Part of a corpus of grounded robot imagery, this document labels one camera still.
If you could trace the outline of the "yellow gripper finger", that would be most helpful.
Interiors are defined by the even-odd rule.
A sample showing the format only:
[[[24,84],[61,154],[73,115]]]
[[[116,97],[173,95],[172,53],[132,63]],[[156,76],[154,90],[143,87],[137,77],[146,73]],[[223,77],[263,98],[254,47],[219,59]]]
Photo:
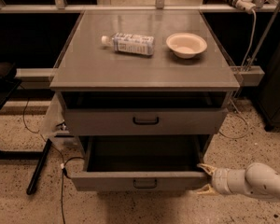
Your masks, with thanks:
[[[207,184],[202,188],[197,189],[196,193],[199,195],[217,195],[216,190],[210,184]]]
[[[198,164],[199,168],[202,168],[208,175],[213,175],[216,171],[216,167],[213,167],[209,164],[205,164],[205,163],[199,163]]]

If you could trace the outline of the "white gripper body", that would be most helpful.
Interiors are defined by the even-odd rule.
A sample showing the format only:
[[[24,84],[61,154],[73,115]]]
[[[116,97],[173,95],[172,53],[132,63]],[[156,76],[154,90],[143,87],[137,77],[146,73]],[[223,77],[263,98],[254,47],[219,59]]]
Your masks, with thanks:
[[[212,187],[219,194],[232,195],[245,193],[245,170],[218,168],[214,171]]]

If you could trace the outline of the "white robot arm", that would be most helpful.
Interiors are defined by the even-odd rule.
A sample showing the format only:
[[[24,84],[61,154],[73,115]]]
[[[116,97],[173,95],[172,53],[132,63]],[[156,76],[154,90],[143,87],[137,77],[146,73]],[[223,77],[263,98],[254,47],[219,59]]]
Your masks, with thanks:
[[[245,169],[218,168],[199,163],[210,181],[199,194],[236,195],[266,202],[280,201],[280,174],[272,167],[254,162]]]

